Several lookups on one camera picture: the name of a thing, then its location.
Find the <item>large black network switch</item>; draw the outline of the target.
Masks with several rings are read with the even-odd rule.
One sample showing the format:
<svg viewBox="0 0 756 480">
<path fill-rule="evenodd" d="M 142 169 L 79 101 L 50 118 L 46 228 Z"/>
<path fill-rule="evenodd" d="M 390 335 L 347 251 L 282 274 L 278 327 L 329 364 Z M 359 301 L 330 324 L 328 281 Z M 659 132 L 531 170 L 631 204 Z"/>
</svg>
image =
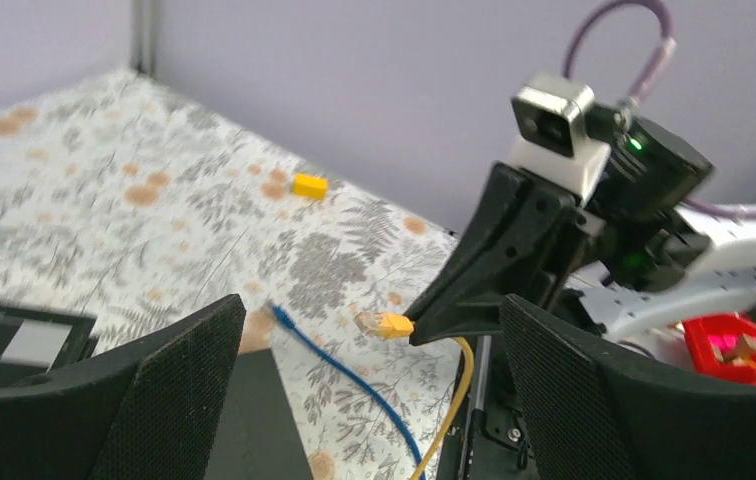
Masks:
<svg viewBox="0 0 756 480">
<path fill-rule="evenodd" d="M 205 477 L 313 478 L 271 350 L 237 356 Z"/>
</svg>

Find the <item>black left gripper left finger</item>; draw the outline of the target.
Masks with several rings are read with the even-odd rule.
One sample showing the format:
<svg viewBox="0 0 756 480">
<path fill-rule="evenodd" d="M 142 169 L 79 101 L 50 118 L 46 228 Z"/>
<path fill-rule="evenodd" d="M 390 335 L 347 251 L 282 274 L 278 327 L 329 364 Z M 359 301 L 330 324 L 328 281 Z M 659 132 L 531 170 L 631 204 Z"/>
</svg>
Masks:
<svg viewBox="0 0 756 480">
<path fill-rule="evenodd" d="M 245 316 L 230 294 L 0 388 L 0 479 L 203 478 Z"/>
</svg>

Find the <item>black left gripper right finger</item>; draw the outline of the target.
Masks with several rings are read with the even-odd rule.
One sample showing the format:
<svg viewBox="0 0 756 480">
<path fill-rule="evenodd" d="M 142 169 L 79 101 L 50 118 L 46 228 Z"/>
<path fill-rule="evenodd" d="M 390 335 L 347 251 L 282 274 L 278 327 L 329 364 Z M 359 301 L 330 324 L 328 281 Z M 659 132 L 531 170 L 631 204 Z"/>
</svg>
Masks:
<svg viewBox="0 0 756 480">
<path fill-rule="evenodd" d="M 756 386 L 661 363 L 531 302 L 500 308 L 544 479 L 756 479 Z"/>
</svg>

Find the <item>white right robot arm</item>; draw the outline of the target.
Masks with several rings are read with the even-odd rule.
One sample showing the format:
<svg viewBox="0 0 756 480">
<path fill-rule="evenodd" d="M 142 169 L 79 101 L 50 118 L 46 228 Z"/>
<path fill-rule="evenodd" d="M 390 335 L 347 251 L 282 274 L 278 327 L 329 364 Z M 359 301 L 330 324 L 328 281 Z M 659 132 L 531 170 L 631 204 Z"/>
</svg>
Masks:
<svg viewBox="0 0 756 480">
<path fill-rule="evenodd" d="M 688 204 L 713 167 L 683 138 L 558 75 L 531 77 L 511 105 L 511 155 L 492 166 L 454 252 L 407 309 L 412 344 L 498 334 L 504 298 L 550 310 L 594 263 L 649 293 L 756 271 L 756 205 Z"/>
</svg>

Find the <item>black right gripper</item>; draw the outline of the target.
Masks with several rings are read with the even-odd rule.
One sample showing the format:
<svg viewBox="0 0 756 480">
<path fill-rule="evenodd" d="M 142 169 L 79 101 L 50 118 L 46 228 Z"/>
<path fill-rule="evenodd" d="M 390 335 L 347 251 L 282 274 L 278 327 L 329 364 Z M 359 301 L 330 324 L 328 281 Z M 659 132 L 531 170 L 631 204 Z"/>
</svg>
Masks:
<svg viewBox="0 0 756 480">
<path fill-rule="evenodd" d="M 507 295 L 550 308 L 580 258 L 577 204 L 605 224 L 590 260 L 622 287 L 669 289 L 712 245 L 676 211 L 713 171 L 683 138 L 553 74 L 532 76 L 511 105 L 512 158 L 529 173 L 493 165 L 459 243 L 405 312 L 414 346 L 499 333 Z"/>
</svg>

